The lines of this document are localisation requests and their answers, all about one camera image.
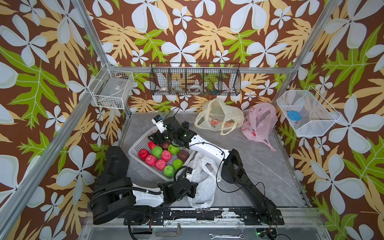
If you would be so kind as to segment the pink apple-print plastic bag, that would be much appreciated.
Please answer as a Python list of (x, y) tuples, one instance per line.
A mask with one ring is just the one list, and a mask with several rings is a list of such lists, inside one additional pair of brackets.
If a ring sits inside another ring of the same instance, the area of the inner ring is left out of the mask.
[(248, 140), (263, 143), (272, 152), (276, 152), (277, 150), (269, 141), (269, 135), (275, 128), (277, 121), (276, 108), (272, 104), (256, 104), (245, 117), (241, 131)]

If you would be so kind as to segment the white plastic bag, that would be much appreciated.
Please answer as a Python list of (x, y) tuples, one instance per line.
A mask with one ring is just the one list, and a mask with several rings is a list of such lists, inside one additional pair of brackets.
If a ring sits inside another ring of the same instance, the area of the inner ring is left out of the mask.
[(194, 198), (188, 197), (190, 206), (194, 209), (210, 208), (215, 200), (217, 183), (222, 180), (217, 176), (219, 164), (215, 160), (196, 153), (194, 160), (189, 164), (192, 167), (191, 182), (197, 183)]

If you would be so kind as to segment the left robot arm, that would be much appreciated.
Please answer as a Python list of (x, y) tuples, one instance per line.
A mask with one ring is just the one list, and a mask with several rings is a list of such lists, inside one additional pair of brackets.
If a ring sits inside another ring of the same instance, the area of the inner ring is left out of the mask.
[(137, 186), (129, 177), (117, 179), (111, 173), (102, 174), (96, 180), (88, 209), (93, 213), (95, 225), (107, 223), (125, 212), (139, 222), (151, 209), (168, 207), (184, 197), (194, 198), (198, 185), (187, 173), (156, 188)]

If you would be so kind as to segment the yellow orange-print plastic bag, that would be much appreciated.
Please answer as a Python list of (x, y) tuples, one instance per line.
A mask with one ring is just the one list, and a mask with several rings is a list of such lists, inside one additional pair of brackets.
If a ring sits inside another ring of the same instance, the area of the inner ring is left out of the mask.
[(195, 120), (195, 127), (202, 130), (220, 131), (225, 136), (241, 128), (245, 120), (241, 109), (226, 105), (216, 98), (206, 102)]

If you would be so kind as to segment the white perforated plastic basket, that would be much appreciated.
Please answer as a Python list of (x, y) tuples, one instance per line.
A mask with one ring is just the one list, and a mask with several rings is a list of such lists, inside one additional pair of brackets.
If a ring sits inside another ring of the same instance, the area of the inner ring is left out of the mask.
[(173, 173), (181, 166), (186, 166), (193, 159), (196, 151), (172, 145), (166, 140), (156, 144), (149, 137), (158, 131), (152, 127), (146, 131), (129, 149), (129, 155), (154, 175), (165, 181), (173, 179)]

